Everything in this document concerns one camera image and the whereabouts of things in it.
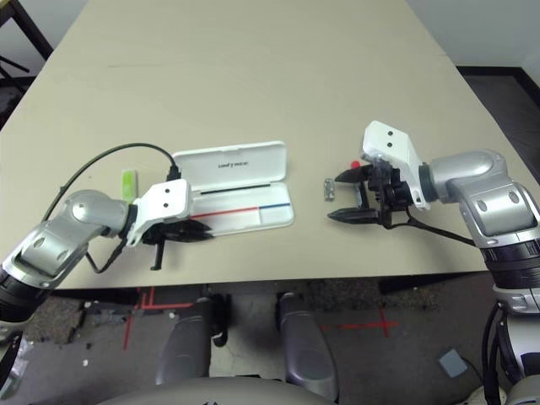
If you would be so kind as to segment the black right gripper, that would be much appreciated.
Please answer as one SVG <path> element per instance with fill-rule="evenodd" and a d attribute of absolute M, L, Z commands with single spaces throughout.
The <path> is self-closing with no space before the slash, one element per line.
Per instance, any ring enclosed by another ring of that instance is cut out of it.
<path fill-rule="evenodd" d="M 406 181 L 400 178 L 400 170 L 392 167 L 385 160 L 376 160 L 372 164 L 348 169 L 340 173 L 335 182 L 364 183 L 367 190 L 375 194 L 377 208 L 340 208 L 327 215 L 329 219 L 345 224 L 378 224 L 393 227 L 394 213 L 408 213 L 413 204 L 411 192 Z"/>

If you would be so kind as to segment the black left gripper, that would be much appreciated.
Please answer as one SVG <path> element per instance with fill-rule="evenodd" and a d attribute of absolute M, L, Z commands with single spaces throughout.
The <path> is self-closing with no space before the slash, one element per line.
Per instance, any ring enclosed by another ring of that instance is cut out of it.
<path fill-rule="evenodd" d="M 165 253 L 165 243 L 167 241 L 179 243 L 195 243 L 204 240 L 211 240 L 213 236 L 208 233 L 211 228 L 195 219 L 188 219 L 184 222 L 161 223 L 152 225 L 144 232 L 142 242 L 145 245 L 156 246 L 154 265 L 151 270 L 162 268 Z"/>

